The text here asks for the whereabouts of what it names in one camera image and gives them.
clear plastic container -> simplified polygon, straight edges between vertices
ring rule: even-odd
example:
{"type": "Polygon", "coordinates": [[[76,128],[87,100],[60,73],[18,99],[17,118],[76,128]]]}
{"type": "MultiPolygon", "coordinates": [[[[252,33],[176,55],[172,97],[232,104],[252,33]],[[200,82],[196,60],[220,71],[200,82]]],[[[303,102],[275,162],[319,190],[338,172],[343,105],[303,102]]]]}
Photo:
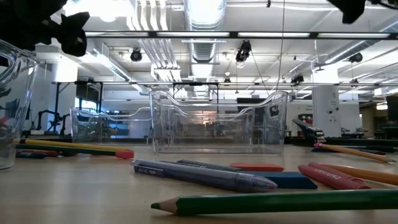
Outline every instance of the clear plastic container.
{"type": "Polygon", "coordinates": [[[2,40],[0,57],[0,169],[6,169],[15,162],[13,140],[21,136],[39,61],[2,40]]]}
{"type": "Polygon", "coordinates": [[[150,102],[155,152],[283,152],[287,92],[258,104],[189,104],[152,91],[150,102]]]}
{"type": "Polygon", "coordinates": [[[72,141],[80,143],[147,142],[150,108],[143,107],[128,115],[98,114],[71,108],[72,141]]]}

pink colored pencil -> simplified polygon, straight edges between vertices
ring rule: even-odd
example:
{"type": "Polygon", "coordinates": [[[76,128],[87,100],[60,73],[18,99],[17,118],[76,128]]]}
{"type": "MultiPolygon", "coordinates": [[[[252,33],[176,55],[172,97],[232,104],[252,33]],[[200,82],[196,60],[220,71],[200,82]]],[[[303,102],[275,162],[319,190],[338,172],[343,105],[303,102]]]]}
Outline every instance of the pink colored pencil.
{"type": "Polygon", "coordinates": [[[338,175],[338,176],[340,176],[340,177],[342,177],[342,178],[345,178],[345,179],[352,180],[352,181],[354,181],[354,182],[363,184],[363,181],[362,181],[361,179],[359,179],[359,178],[357,178],[357,177],[353,177],[352,175],[343,173],[343,172],[341,172],[341,171],[335,170],[335,169],[330,168],[330,167],[328,167],[328,166],[325,166],[325,165],[322,165],[322,164],[319,164],[319,163],[316,163],[316,162],[310,162],[308,165],[309,165],[310,167],[318,168],[318,169],[320,169],[320,170],[329,172],[329,173],[331,173],[331,174],[338,175]]]}
{"type": "Polygon", "coordinates": [[[307,177],[317,180],[327,186],[333,187],[337,190],[357,190],[357,189],[370,189],[370,187],[342,178],[336,174],[331,174],[327,171],[310,167],[307,165],[298,166],[298,170],[307,177]]]}

green colored pencil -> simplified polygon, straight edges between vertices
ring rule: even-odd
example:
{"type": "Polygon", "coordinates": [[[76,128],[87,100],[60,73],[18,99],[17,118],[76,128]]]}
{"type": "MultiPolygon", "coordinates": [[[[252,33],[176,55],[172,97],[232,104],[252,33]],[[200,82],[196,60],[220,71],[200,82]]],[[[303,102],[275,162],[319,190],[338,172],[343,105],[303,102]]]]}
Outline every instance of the green colored pencil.
{"type": "Polygon", "coordinates": [[[397,209],[398,190],[188,196],[153,203],[150,207],[176,215],[397,209]]]}
{"type": "Polygon", "coordinates": [[[91,155],[102,155],[102,156],[116,156],[123,159],[134,158],[134,152],[130,150],[125,151],[105,151],[95,149],[79,149],[75,147],[58,147],[58,146],[41,146],[33,144],[17,144],[16,149],[33,149],[33,150],[44,150],[44,151],[55,151],[63,152],[64,154],[91,154],[91,155]]]}

table surface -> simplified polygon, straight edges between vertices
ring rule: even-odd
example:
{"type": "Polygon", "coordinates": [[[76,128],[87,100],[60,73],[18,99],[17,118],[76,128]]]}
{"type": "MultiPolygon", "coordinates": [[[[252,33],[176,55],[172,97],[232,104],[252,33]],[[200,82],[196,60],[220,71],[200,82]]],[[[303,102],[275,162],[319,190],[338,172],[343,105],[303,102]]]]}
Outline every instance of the table surface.
{"type": "MultiPolygon", "coordinates": [[[[279,164],[297,171],[300,164],[327,162],[397,173],[397,164],[384,164],[342,153],[311,152],[311,148],[286,146],[277,154],[158,154],[149,146],[129,147],[136,159],[194,159],[228,165],[232,162],[279,164]]],[[[13,168],[0,171],[0,219],[18,223],[395,223],[397,210],[252,213],[177,217],[150,209],[150,204],[179,195],[235,194],[172,179],[134,174],[129,160],[79,155],[65,158],[17,159],[13,168]]],[[[374,188],[396,188],[376,182],[374,188]]],[[[330,190],[317,183],[318,190],[330,190]]]]}

yellow colored pencil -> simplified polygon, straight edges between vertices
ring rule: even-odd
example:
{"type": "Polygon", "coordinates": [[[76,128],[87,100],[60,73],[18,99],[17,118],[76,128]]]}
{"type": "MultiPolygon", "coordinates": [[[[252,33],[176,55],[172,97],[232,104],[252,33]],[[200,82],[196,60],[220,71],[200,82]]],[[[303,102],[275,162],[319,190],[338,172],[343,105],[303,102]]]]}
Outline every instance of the yellow colored pencil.
{"type": "Polygon", "coordinates": [[[340,172],[344,172],[346,174],[352,175],[353,177],[358,177],[366,180],[373,180],[377,182],[382,182],[386,184],[392,184],[398,186],[398,175],[397,174],[390,174],[386,172],[378,172],[373,170],[367,169],[360,169],[350,166],[341,166],[341,165],[334,165],[334,164],[322,164],[338,170],[340,172]]]}
{"type": "Polygon", "coordinates": [[[380,155],[375,155],[375,154],[371,154],[371,153],[367,153],[367,152],[361,152],[358,150],[354,150],[354,149],[347,149],[345,147],[341,147],[341,146],[332,146],[329,144],[323,144],[323,143],[315,143],[314,145],[315,147],[320,147],[320,148],[324,148],[324,149],[330,149],[336,152],[345,152],[348,154],[354,154],[357,156],[362,156],[362,157],[367,157],[369,159],[374,159],[377,161],[381,161],[381,162],[396,162],[395,160],[388,158],[386,156],[380,156],[380,155]]]}
{"type": "Polygon", "coordinates": [[[96,150],[107,150],[107,151],[125,151],[126,150],[126,148],[121,148],[121,147],[95,146],[95,145],[89,145],[89,144],[43,141],[43,140],[33,140],[33,139],[15,139],[14,143],[15,144],[33,144],[33,145],[42,145],[42,146],[74,147],[74,148],[80,148],[80,149],[96,149],[96,150]]]}

